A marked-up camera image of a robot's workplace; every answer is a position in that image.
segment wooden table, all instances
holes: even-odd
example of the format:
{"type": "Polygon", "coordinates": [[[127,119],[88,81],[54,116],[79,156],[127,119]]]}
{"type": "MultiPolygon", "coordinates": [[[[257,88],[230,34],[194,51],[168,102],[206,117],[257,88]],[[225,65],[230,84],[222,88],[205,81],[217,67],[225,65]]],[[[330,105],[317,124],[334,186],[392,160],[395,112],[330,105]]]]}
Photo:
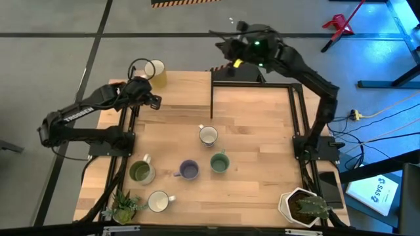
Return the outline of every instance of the wooden table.
{"type": "MultiPolygon", "coordinates": [[[[175,195],[177,200],[162,213],[143,210],[133,222],[298,227],[277,210],[280,195],[302,184],[291,143],[294,132],[287,89],[215,87],[213,119],[209,118],[210,90],[210,72],[168,71],[167,87],[153,91],[163,98],[161,109],[141,107],[134,130],[135,150],[127,169],[149,153],[156,178],[142,186],[131,180],[127,172],[124,192],[130,190],[132,195],[142,197],[142,203],[157,190],[175,195]],[[200,124],[218,130],[219,139],[214,147],[201,144],[200,124]],[[211,171],[210,158],[222,149],[226,150],[231,165],[225,174],[216,174],[211,171]],[[186,159],[199,164],[200,174],[194,181],[173,177],[186,159]]],[[[309,90],[304,95],[312,122],[319,98],[309,90]]],[[[118,119],[115,111],[103,111],[98,128],[115,125],[118,119]]],[[[75,220],[83,217],[102,194],[109,162],[109,157],[98,158],[87,169],[75,220]]],[[[318,161],[318,170],[334,171],[339,180],[331,163],[318,161]]],[[[336,213],[349,223],[346,208],[336,213]]]]}

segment gray floor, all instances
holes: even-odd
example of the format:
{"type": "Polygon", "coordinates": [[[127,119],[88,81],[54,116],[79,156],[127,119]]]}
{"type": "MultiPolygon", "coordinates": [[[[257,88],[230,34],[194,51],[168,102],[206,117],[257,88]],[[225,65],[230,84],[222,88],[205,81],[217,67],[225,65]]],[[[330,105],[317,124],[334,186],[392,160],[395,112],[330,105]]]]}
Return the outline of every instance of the gray floor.
{"type": "MultiPolygon", "coordinates": [[[[90,32],[98,29],[106,0],[48,1],[19,0],[0,2],[0,33],[5,32],[90,32]]],[[[392,0],[407,31],[416,45],[415,17],[407,12],[404,0],[392,0]]],[[[357,3],[278,0],[222,0],[218,3],[152,9],[148,1],[114,1],[105,27],[106,33],[163,33],[233,31],[238,20],[270,24],[282,33],[328,33],[321,25],[334,14],[348,16],[357,3]]],[[[354,17],[356,33],[400,33],[384,3],[367,3],[354,17]]],[[[217,39],[208,38],[130,38],[102,39],[96,55],[85,96],[111,78],[125,78],[129,63],[139,57],[159,58],[168,70],[204,71],[226,61],[214,47],[217,39]]],[[[327,39],[287,38],[307,64],[326,79],[341,87],[337,116],[358,109],[371,115],[413,94],[414,90],[358,89],[358,80],[394,80],[415,65],[402,39],[343,39],[325,54],[320,49],[327,39]]],[[[0,38],[0,139],[24,146],[21,155],[0,152],[0,228],[32,224],[53,155],[39,143],[36,128],[50,111],[74,101],[93,39],[18,39],[0,38]]],[[[273,73],[268,81],[290,82],[273,73]]],[[[420,101],[420,96],[392,108],[383,118],[420,101]]],[[[368,140],[398,128],[418,117],[420,108],[363,128],[354,135],[368,140]]],[[[77,127],[94,127],[98,114],[77,121],[77,127]]],[[[374,119],[350,122],[348,130],[374,119]]],[[[344,123],[332,128],[343,129],[344,123]]],[[[420,123],[394,135],[420,130],[420,123]]],[[[353,144],[347,144],[348,150],[353,144]]],[[[410,136],[372,144],[389,156],[420,146],[420,137],[410,136]]],[[[71,144],[68,156],[83,158],[85,144],[71,144]]],[[[369,163],[386,158],[366,149],[369,163]]],[[[71,222],[80,187],[84,163],[65,161],[51,202],[46,224],[71,222]]],[[[390,227],[349,209],[352,225],[360,229],[390,232],[390,227]]]]}

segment mug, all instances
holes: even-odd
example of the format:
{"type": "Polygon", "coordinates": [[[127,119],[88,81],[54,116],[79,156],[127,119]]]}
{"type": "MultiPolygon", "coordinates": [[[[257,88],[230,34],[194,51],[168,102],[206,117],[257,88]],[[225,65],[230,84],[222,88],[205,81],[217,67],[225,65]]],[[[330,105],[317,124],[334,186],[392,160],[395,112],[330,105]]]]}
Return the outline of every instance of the mug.
{"type": "Polygon", "coordinates": [[[224,154],[224,150],[214,155],[210,160],[211,169],[216,173],[225,173],[229,168],[229,158],[224,154]]]}
{"type": "Polygon", "coordinates": [[[166,69],[165,64],[159,60],[152,60],[151,63],[148,62],[144,67],[144,72],[147,75],[147,78],[151,78],[149,80],[153,89],[160,89],[164,88],[167,84],[167,76],[166,76],[166,69]]]}
{"type": "Polygon", "coordinates": [[[169,206],[169,203],[176,199],[175,196],[168,197],[168,194],[164,191],[156,191],[150,195],[147,205],[153,212],[163,212],[169,206]]]}
{"type": "Polygon", "coordinates": [[[198,173],[198,164],[193,160],[186,160],[182,162],[181,166],[179,166],[179,172],[174,173],[173,176],[182,176],[186,180],[193,180],[197,178],[198,173]]]}
{"type": "Polygon", "coordinates": [[[134,181],[140,182],[142,185],[150,184],[155,178],[155,168],[150,164],[152,157],[146,154],[143,161],[136,161],[130,167],[129,175],[134,181]]]}
{"type": "Polygon", "coordinates": [[[206,147],[215,145],[217,140],[217,130],[214,127],[199,125],[199,139],[206,147]]]}

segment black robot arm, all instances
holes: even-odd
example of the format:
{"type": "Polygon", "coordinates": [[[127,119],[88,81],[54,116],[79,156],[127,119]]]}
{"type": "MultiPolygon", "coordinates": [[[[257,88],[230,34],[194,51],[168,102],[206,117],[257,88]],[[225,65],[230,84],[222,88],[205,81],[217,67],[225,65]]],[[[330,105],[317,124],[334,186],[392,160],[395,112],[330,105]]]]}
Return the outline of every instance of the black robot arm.
{"type": "Polygon", "coordinates": [[[51,112],[38,128],[39,138],[43,146],[53,148],[69,141],[84,141],[88,144],[106,142],[111,149],[125,149],[131,141],[128,133],[119,126],[107,129],[70,128],[66,125],[97,110],[150,105],[160,108],[161,97],[153,95],[152,87],[147,79],[135,77],[128,83],[114,83],[96,89],[83,101],[64,109],[51,112]]]}
{"type": "Polygon", "coordinates": [[[280,34],[271,27],[239,22],[238,31],[240,32],[210,31],[224,40],[217,43],[216,47],[221,49],[227,60],[237,62],[237,65],[238,62],[247,62],[265,68],[267,73],[275,71],[285,77],[294,78],[321,98],[316,120],[310,131],[300,137],[299,148],[299,156],[302,155],[305,159],[310,159],[311,155],[317,157],[321,131],[334,119],[339,87],[308,67],[296,49],[286,45],[280,34]]]}

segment red stand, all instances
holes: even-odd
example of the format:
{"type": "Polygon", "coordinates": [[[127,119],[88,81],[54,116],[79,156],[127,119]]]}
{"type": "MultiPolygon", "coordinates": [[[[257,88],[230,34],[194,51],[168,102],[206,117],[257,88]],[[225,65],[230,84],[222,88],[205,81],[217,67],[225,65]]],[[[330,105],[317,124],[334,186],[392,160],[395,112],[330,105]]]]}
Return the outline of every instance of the red stand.
{"type": "Polygon", "coordinates": [[[359,5],[356,7],[356,10],[354,10],[354,12],[351,14],[351,16],[348,18],[348,20],[346,21],[346,18],[344,17],[343,14],[336,14],[333,17],[333,20],[324,24],[322,27],[326,28],[330,25],[334,25],[335,29],[337,29],[337,32],[334,33],[333,37],[331,37],[331,39],[328,41],[327,45],[321,50],[321,52],[326,52],[330,47],[332,47],[338,40],[340,40],[341,36],[343,34],[351,34],[353,35],[354,32],[352,30],[352,28],[350,27],[350,25],[348,24],[351,19],[353,18],[353,16],[356,14],[356,12],[359,10],[359,8],[363,5],[363,3],[366,0],[362,0],[359,5]]]}
{"type": "Polygon", "coordinates": [[[328,23],[324,24],[322,27],[328,28],[330,25],[334,25],[335,29],[339,31],[340,29],[344,28],[344,32],[346,34],[354,35],[353,29],[350,27],[350,24],[346,26],[346,18],[343,14],[336,14],[333,17],[332,21],[329,21],[328,23]]]}

